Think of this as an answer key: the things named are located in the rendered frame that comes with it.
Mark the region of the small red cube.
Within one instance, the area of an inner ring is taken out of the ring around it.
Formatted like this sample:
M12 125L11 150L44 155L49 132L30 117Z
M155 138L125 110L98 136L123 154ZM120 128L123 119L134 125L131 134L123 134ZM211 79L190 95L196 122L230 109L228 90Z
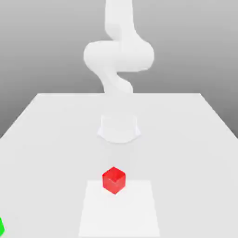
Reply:
M117 194L126 185L126 174L116 167L102 174L102 184L112 194Z

